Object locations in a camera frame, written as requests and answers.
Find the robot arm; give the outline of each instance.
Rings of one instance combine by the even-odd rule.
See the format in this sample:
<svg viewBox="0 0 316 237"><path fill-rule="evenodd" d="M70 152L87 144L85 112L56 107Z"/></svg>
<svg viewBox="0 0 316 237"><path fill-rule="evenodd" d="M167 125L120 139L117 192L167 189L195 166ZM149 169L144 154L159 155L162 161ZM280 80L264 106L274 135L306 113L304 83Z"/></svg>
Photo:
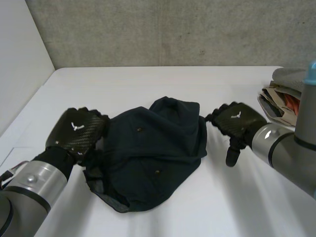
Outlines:
<svg viewBox="0 0 316 237"><path fill-rule="evenodd" d="M89 162L88 154L105 135L109 121L87 108L63 113L47 139L45 152L28 162L0 191L0 236L36 234L66 186L73 166ZM10 176L7 171L1 178Z"/></svg>
<svg viewBox="0 0 316 237"><path fill-rule="evenodd" d="M61 148L47 149L29 162L0 192L0 236L34 236L66 186L74 164Z"/></svg>
<svg viewBox="0 0 316 237"><path fill-rule="evenodd" d="M316 199L316 62L309 66L295 132L266 123L242 103L223 105L206 117L231 137L226 164L234 166L247 145L264 162Z"/></svg>

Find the white wall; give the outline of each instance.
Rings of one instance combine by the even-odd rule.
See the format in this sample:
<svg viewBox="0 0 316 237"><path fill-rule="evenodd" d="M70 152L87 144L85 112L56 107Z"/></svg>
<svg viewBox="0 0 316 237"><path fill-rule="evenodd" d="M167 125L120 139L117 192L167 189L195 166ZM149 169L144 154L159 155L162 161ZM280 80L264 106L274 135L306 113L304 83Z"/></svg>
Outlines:
<svg viewBox="0 0 316 237"><path fill-rule="evenodd" d="M0 0L0 136L54 71L24 0Z"/></svg>

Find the robotic thumb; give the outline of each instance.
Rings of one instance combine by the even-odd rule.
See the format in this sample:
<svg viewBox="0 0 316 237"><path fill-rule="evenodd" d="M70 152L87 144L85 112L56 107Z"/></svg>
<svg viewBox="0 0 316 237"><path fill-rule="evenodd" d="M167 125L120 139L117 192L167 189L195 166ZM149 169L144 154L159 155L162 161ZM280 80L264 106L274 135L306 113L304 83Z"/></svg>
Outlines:
<svg viewBox="0 0 316 237"><path fill-rule="evenodd" d="M230 146L226 155L226 165L228 167L235 166L240 155L240 150L244 148L246 148L246 145L240 142L237 138L230 139Z"/></svg>

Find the black wrist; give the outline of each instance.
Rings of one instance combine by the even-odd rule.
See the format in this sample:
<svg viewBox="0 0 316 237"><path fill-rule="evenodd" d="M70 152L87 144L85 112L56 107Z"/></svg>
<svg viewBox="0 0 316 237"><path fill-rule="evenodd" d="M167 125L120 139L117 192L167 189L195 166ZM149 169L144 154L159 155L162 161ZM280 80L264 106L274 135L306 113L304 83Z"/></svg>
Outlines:
<svg viewBox="0 0 316 237"><path fill-rule="evenodd" d="M253 137L255 136L257 131L266 124L268 124L268 123L265 121L256 121L256 122L253 122L253 124L247 128L245 135L244 135L244 139L245 139L245 143L248 146L250 146L250 148L252 148Z"/></svg>
<svg viewBox="0 0 316 237"><path fill-rule="evenodd" d="M75 159L72 158L65 149L60 147L50 147L46 151L39 154L33 160L40 160L55 166L59 169L68 180L73 166L76 164Z"/></svg>

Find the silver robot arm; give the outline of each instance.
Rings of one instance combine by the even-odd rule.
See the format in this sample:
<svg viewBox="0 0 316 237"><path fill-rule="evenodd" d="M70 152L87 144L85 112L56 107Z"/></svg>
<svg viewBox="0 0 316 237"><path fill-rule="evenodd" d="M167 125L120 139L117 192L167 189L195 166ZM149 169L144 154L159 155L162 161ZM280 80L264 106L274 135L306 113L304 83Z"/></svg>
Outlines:
<svg viewBox="0 0 316 237"><path fill-rule="evenodd" d="M316 199L316 62L310 64L304 80L295 132L267 124L255 134L252 150Z"/></svg>
<svg viewBox="0 0 316 237"><path fill-rule="evenodd" d="M0 236L33 237L66 186L73 164L57 148L29 162L0 192Z"/></svg>

